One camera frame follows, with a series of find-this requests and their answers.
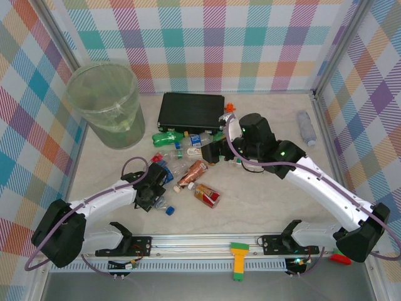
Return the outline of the black hard case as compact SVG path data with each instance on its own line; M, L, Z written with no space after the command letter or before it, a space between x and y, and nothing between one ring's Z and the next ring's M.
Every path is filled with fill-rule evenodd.
M174 130L216 134L221 130L219 117L224 115L225 97L196 93L168 92L163 95L157 121L161 132Z

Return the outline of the crushed clear bottle green label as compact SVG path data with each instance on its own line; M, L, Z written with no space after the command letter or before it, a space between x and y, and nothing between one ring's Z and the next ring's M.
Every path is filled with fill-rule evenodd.
M230 160L227 162L229 167L235 167L235 168L243 168L243 169L248 169L243 163L242 160L238 159L237 157L233 158L233 160Z

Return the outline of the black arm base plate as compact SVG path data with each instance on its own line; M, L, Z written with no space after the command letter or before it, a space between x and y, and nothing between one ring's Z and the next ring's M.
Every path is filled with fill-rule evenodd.
M151 236L123 237L117 247L95 252L97 257L149 257L152 247Z
M318 246L300 246L290 236L263 235L260 242L264 255L317 255Z

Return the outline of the brown red yellow bottle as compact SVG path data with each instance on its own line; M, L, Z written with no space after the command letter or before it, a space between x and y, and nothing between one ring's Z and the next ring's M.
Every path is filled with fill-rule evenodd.
M194 197L210 208L215 208L221 198L221 194L204 184L191 182L189 190L194 192Z

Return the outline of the aluminium mounting rail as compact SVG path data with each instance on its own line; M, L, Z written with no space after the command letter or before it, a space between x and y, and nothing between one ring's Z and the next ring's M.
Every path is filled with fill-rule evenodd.
M57 266L66 266L80 255L95 255L97 250L113 249L118 246L123 237L149 236L121 234L118 231L98 232L86 236L71 235L67 238L49 239L41 252ZM221 256L230 253L232 242L249 245L251 252L264 255L260 244L260 233L247 234L203 234L203 235L152 235L152 247L149 257L156 256ZM300 246L318 246L317 243Z

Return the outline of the crushed clear bottle blue cap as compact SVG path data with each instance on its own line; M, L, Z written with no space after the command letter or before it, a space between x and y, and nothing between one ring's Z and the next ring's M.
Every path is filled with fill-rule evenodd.
M153 208L157 211L164 212L168 216L173 215L175 212L175 208L171 206L170 203L163 196L158 198Z

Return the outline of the copper brown plastic bottle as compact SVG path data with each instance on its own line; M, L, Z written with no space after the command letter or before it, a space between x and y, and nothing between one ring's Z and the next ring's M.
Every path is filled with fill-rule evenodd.
M176 193L180 193L186 186L190 183L195 182L198 178L200 178L206 171L208 170L207 162L203 160L195 161L189 168L186 170L184 175L178 180L177 184L174 186L174 191Z

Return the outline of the clear bottle blue white label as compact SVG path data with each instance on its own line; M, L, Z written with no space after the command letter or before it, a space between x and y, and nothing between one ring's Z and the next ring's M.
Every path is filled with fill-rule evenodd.
M213 141L213 136L207 132L200 134L188 135L180 142L175 143L176 149L186 149L188 147L202 147Z

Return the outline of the clear bottle red blue label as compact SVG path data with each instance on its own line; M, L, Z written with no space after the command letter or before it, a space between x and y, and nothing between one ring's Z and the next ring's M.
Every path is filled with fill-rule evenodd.
M174 152L158 152L156 153L151 162L157 163L167 171L164 183L167 184L177 179L187 170L187 163L179 155Z

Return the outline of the yellow green toy block stack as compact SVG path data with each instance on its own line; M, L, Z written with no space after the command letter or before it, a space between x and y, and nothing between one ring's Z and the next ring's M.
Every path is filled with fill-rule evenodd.
M234 281L244 280L245 257L249 253L249 245L245 243L231 243L231 253L234 256Z

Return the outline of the small black electronics connector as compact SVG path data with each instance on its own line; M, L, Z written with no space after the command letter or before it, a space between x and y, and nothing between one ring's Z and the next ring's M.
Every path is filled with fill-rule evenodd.
M107 263L107 270L109 272L129 273L131 270L138 268L136 260L119 262L109 260Z
M288 275L302 274L306 271L308 260L306 258L286 258L286 273Z

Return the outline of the aluminium frame post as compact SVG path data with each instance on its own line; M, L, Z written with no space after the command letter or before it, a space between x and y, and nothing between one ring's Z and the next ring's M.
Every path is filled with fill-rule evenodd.
M375 0L343 0L330 29L322 57L317 61L316 77L311 84L311 92L315 97L327 86L374 2Z
M35 3L36 9L41 19L44 21L52 39L55 41L55 45L60 50L61 55L66 59L66 62L73 71L77 70L80 67L79 62L75 58L72 49L60 30L60 27L57 25L45 0L32 0L32 2Z

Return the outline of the clear plastic water bottle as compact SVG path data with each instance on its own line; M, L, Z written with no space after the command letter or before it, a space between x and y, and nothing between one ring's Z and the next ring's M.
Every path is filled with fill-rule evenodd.
M313 124L311 123L310 116L306 111L301 110L296 114L296 119L303 141L308 147L314 146L316 144L317 136Z

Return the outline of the red green toy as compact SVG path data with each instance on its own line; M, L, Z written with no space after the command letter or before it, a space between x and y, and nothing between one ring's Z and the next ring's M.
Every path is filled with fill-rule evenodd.
M336 248L333 250L333 253L329 257L329 260L346 266L352 264L352 261L347 256L345 256L339 249Z

